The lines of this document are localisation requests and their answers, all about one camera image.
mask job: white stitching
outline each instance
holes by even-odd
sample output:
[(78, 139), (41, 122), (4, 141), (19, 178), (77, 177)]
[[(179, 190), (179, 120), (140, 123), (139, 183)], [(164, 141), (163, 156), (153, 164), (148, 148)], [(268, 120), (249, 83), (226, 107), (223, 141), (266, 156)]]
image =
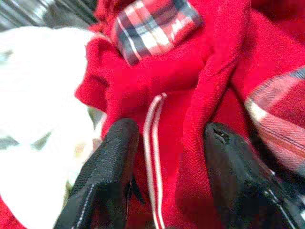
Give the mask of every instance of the white stitching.
[(77, 224), (76, 224), (76, 229), (78, 229), (79, 226), (80, 226), (80, 224), (81, 224), (82, 218), (83, 218), (83, 216), (84, 216), (84, 214), (85, 214), (85, 210), (86, 210), (86, 207), (87, 207), (87, 204), (88, 204), (88, 201), (89, 201), (89, 197), (90, 197), (90, 195), (91, 195), (91, 193), (92, 193), (92, 191), (93, 191), (94, 186), (95, 186), (95, 184), (92, 184), (92, 185), (91, 185), (90, 191), (89, 191), (89, 193), (88, 193), (88, 195), (87, 195), (87, 197), (86, 197), (85, 204), (84, 204), (84, 206), (83, 206), (83, 208), (82, 208), (82, 211), (81, 211), (81, 217), (79, 218), (79, 220), (78, 220), (78, 222), (77, 222)]

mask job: plaid shirt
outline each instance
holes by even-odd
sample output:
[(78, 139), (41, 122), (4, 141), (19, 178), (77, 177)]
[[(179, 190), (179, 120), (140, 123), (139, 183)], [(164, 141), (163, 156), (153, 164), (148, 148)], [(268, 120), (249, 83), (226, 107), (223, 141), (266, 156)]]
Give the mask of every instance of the plaid shirt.
[(169, 51), (202, 23), (186, 0), (137, 0), (118, 15), (111, 39), (133, 65)]
[(278, 162), (305, 177), (304, 90), (305, 67), (262, 83), (245, 106)]

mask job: red knit fabric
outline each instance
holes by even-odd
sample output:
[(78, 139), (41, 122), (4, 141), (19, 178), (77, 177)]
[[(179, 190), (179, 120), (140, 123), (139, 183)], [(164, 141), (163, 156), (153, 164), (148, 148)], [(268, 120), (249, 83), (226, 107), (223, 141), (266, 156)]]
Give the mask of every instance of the red knit fabric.
[[(162, 221), (165, 226), (178, 228), (220, 228), (208, 185), (202, 135), (215, 112), (218, 121), (225, 123), (228, 116), (232, 117), (227, 124), (244, 136), (248, 134), (246, 118), (237, 115), (241, 108), (234, 107), (238, 103), (236, 97), (227, 99), (226, 93), (223, 98), (230, 78), (238, 97), (245, 101), (265, 80), (305, 63), (304, 58), (299, 58), (304, 56), (303, 46), (264, 15), (251, 10), (249, 1), (190, 3), (203, 16), (205, 28), (179, 47), (134, 67), (122, 63), (119, 55), (120, 66), (111, 71), (107, 59), (94, 65), (100, 71), (95, 77), (109, 86), (105, 95), (107, 107), (99, 107), (109, 115), (103, 134), (122, 117), (138, 120), (146, 114), (154, 96), (167, 92), (158, 130), (163, 180), (162, 213), (156, 216), (160, 228)], [(105, 45), (100, 45), (99, 53)], [(98, 55), (90, 51), (90, 46), (88, 53)], [(88, 68), (85, 81), (92, 78), (91, 73)], [(90, 92), (86, 87), (86, 83), (82, 84), (76, 93), (81, 100), (83, 92)], [(217, 110), (221, 101), (229, 104), (225, 112)], [(137, 166), (135, 171), (141, 173)], [(156, 176), (153, 183), (157, 190)], [(140, 187), (147, 190), (145, 184)], [(133, 220), (137, 221), (136, 215), (131, 216), (131, 225)]]
[[(128, 218), (131, 229), (149, 221), (155, 221), (162, 229), (163, 225), (178, 229), (221, 228), (205, 168), (204, 126), (215, 120), (247, 138), (253, 124), (243, 103), (249, 98), (257, 99), (253, 92), (268, 80), (305, 65), (305, 27), (301, 26), (305, 20), (296, 21), (296, 11), (274, 8), (271, 0), (253, 1), (259, 12), (251, 8), (248, 0), (189, 2), (202, 16), (204, 27), (163, 55), (151, 56), (130, 67), (116, 48), (103, 39), (95, 39), (87, 46), (87, 73), (76, 96), (107, 113), (102, 135), (113, 122), (124, 117), (134, 119), (145, 135), (152, 102), (156, 103), (151, 112), (153, 123), (160, 111), (158, 154), (153, 147), (152, 124), (149, 139), (144, 137), (145, 142), (139, 145), (134, 169), (141, 192), (146, 199), (150, 196), (151, 204), (140, 206), (137, 201), (131, 202)], [(293, 6), (292, 0), (280, 2)], [(302, 0), (295, 2), (305, 5)], [(96, 15), (100, 24), (95, 29), (109, 35), (112, 21), (129, 3), (99, 1)], [(276, 9), (275, 17), (270, 15), (272, 9)], [(302, 7), (297, 15), (302, 15)], [(289, 122), (288, 126), (305, 128), (302, 113), (305, 104), (298, 98), (303, 88), (301, 81), (294, 84), (292, 93), (274, 100), (265, 111), (272, 118)], [(259, 100), (261, 108), (264, 101), (267, 99)], [(153, 152), (151, 180), (145, 172), (147, 150)], [(158, 158), (160, 171), (154, 163)], [(152, 182), (155, 202), (147, 180)]]
[(1, 229), (25, 229), (13, 216), (9, 208), (0, 197), (0, 228)]

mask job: plaid collar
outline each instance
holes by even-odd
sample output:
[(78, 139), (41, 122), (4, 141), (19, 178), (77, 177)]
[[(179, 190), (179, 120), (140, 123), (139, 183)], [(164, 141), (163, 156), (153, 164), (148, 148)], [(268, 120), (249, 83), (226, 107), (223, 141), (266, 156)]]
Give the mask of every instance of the plaid collar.
[(111, 39), (133, 65), (146, 56), (168, 52), (202, 24), (186, 0), (137, 0), (118, 15)]

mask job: red and white stripe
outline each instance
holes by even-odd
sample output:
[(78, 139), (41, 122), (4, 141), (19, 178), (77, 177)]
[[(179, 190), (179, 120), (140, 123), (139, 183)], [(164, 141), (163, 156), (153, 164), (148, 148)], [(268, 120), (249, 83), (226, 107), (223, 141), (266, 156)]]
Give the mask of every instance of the red and white stripe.
[(148, 109), (143, 130), (148, 190), (156, 229), (165, 229), (162, 218), (163, 185), (158, 139), (159, 120), (165, 99), (166, 93), (154, 98)]

